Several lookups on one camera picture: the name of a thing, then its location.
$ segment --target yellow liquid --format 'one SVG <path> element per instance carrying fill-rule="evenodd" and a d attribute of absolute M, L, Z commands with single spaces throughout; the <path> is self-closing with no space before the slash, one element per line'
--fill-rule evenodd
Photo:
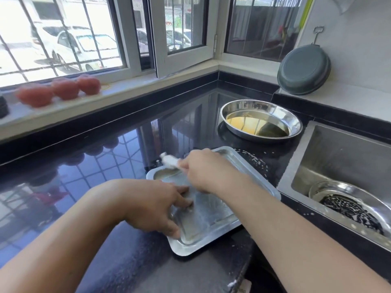
<path fill-rule="evenodd" d="M 233 127 L 261 137 L 281 138 L 289 135 L 289 129 L 285 123 L 281 122 L 277 118 L 271 119 L 269 115 L 265 113 L 257 113 L 252 111 L 251 113 L 231 113 L 227 116 L 227 122 Z"/>

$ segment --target rectangular baking tray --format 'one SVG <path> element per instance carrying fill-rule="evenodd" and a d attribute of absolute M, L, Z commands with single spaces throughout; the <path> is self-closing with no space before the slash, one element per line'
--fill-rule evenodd
<path fill-rule="evenodd" d="M 280 192 L 233 148 L 224 146 L 212 151 L 221 154 L 240 172 L 251 176 L 255 183 L 278 200 L 281 200 Z M 181 238 L 168 237 L 168 240 L 172 251 L 179 256 L 188 256 L 241 225 L 238 218 L 221 199 L 213 194 L 198 192 L 179 169 L 169 169 L 165 166 L 157 167 L 147 173 L 147 179 L 173 182 L 176 185 L 188 185 L 190 187 L 184 197 L 193 199 L 193 205 L 186 209 L 172 206 L 170 210 L 173 221 L 181 230 Z"/>

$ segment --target person's left hand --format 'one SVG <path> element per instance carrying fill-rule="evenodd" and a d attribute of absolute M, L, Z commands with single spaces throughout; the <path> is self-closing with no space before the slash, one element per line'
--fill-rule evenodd
<path fill-rule="evenodd" d="M 117 201 L 115 211 L 134 228 L 160 231 L 180 237 L 178 225 L 169 219 L 172 205 L 188 207 L 193 201 L 182 196 L 188 186 L 175 186 L 159 180 L 110 180 L 98 186 L 99 192 L 111 192 Z"/>

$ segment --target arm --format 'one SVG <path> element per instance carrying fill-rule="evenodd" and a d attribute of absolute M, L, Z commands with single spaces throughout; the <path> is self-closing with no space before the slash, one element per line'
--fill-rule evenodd
<path fill-rule="evenodd" d="M 357 257 L 217 153 L 193 151 L 180 166 L 195 187 L 228 204 L 288 293 L 391 292 Z"/>
<path fill-rule="evenodd" d="M 135 228 L 179 236 L 168 219 L 172 204 L 191 201 L 161 181 L 111 180 L 88 191 L 68 212 L 0 270 L 2 292 L 74 292 L 111 230 L 126 220 Z"/>

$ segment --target forearm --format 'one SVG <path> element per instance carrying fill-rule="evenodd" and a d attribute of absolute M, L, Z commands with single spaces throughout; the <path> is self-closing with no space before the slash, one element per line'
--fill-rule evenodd
<path fill-rule="evenodd" d="M 102 243 L 118 223 L 96 189 L 0 270 L 2 292 L 74 292 Z"/>
<path fill-rule="evenodd" d="M 246 180 L 218 195 L 289 293 L 390 292 L 391 286 L 368 266 L 257 185 Z"/>

